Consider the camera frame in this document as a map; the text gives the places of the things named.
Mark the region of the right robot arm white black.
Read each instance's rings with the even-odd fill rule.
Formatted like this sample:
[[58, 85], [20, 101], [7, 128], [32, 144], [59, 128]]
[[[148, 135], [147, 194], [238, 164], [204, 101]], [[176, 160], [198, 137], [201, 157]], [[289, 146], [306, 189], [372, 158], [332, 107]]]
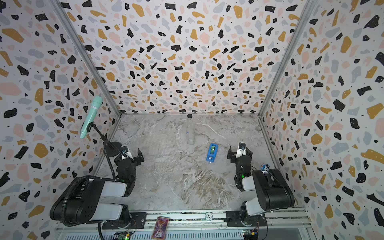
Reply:
[[279, 169], [264, 165], [260, 170], [252, 166], [253, 153], [245, 143], [239, 143], [234, 152], [228, 150], [227, 159], [235, 164], [235, 186], [241, 192], [255, 192], [252, 200], [242, 203], [238, 211], [227, 211], [225, 222], [229, 227], [252, 227], [263, 214], [288, 209], [295, 205], [295, 197]]

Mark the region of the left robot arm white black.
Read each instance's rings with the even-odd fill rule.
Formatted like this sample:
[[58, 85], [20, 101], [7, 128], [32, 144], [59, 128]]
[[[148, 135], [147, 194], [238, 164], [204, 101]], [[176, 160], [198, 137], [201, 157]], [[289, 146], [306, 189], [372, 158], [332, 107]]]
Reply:
[[137, 180], [137, 166], [144, 162], [141, 151], [132, 156], [126, 146], [113, 149], [117, 166], [114, 178], [96, 176], [76, 177], [50, 210], [50, 218], [66, 227], [100, 224], [104, 229], [124, 229], [136, 223], [129, 207], [124, 204], [103, 203], [102, 198], [128, 197]]

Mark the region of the clear glass wine bottle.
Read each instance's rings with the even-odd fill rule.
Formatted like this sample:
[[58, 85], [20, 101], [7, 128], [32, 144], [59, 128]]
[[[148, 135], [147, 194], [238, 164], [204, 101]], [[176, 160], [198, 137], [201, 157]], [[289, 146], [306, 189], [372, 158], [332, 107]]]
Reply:
[[186, 130], [186, 134], [187, 134], [187, 143], [189, 145], [194, 145], [195, 144], [195, 123], [193, 121], [193, 115], [192, 114], [188, 114], [187, 115], [187, 130]]

